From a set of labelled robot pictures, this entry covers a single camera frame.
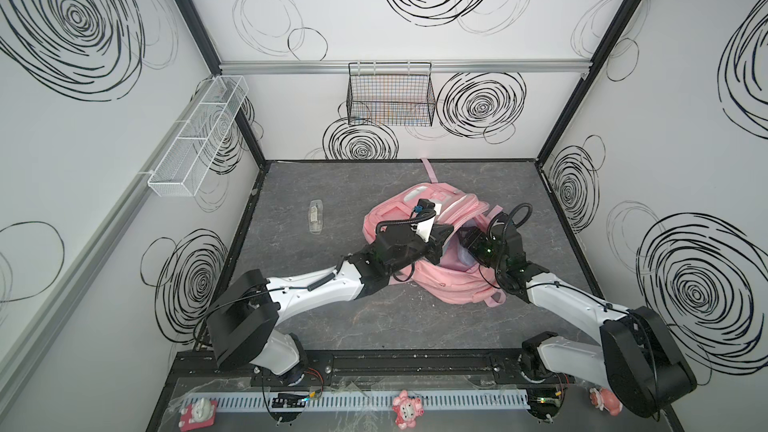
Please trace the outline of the pink student backpack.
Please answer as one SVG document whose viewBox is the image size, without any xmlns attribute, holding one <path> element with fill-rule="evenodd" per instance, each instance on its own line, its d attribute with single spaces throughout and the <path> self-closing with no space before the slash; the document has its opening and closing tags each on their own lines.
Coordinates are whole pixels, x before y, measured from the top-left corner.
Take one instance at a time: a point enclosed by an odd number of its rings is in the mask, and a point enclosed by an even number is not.
<svg viewBox="0 0 768 432">
<path fill-rule="evenodd" d="M 432 165 L 428 160 L 423 161 L 429 180 L 416 184 L 409 189 L 385 200 L 375 206 L 364 218 L 363 234 L 367 242 L 375 239 L 375 226 L 387 220 L 404 220 L 413 211 L 420 199 L 428 199 L 442 204 L 441 212 L 436 218 L 436 224 L 449 224 L 455 232 L 449 238 L 443 249 L 443 256 L 438 265 L 427 260 L 419 260 L 415 266 L 404 268 L 390 279 L 396 283 L 414 282 L 443 302 L 449 304 L 468 304 L 483 302 L 493 308 L 506 301 L 506 294 L 496 287 L 495 279 L 481 279 L 477 264 L 467 271 L 456 270 L 455 255 L 452 243 L 458 239 L 458 232 L 463 226 L 477 226 L 486 229 L 491 220 L 502 212 L 502 208 L 492 208 L 488 203 L 478 199 L 474 194 L 468 194 L 444 182 L 438 181 Z"/>
</svg>

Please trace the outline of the purple pencil pouch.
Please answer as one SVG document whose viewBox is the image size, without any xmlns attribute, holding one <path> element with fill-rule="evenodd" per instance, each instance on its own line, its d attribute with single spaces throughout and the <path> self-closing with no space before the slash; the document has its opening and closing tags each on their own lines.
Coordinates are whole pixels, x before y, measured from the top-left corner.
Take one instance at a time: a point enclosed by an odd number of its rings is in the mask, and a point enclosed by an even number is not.
<svg viewBox="0 0 768 432">
<path fill-rule="evenodd" d="M 452 248 L 455 255 L 454 267 L 456 270 L 467 271 L 478 264 L 474 256 L 458 241 L 457 238 L 454 239 Z"/>
</svg>

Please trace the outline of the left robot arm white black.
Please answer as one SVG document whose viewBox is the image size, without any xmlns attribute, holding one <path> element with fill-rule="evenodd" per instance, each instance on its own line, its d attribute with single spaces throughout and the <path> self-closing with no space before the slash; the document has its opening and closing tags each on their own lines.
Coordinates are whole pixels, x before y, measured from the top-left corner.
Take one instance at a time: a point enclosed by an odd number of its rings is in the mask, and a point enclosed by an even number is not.
<svg viewBox="0 0 768 432">
<path fill-rule="evenodd" d="M 244 273 L 213 302 L 204 316 L 220 370 L 247 365 L 268 371 L 284 385 L 309 371 L 298 337 L 276 326 L 299 314 L 337 302 L 351 302 L 387 287 L 401 270 L 412 273 L 419 261 L 437 265 L 455 228 L 433 225 L 427 235 L 412 220 L 387 221 L 374 241 L 343 257 L 335 266 L 291 277 Z"/>
</svg>

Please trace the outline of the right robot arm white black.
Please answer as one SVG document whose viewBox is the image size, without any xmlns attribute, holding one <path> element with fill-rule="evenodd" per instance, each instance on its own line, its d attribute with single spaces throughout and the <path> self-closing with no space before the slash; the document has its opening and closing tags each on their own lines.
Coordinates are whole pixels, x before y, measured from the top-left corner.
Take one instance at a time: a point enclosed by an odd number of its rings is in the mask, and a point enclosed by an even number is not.
<svg viewBox="0 0 768 432">
<path fill-rule="evenodd" d="M 516 229 L 464 227 L 458 236 L 467 253 L 490 268 L 494 286 L 559 316 L 591 339 L 583 343 L 545 331 L 524 341 L 519 367 L 527 379 L 555 374 L 582 379 L 644 418 L 696 390 L 694 372 L 652 309 L 613 304 L 529 261 Z"/>
</svg>

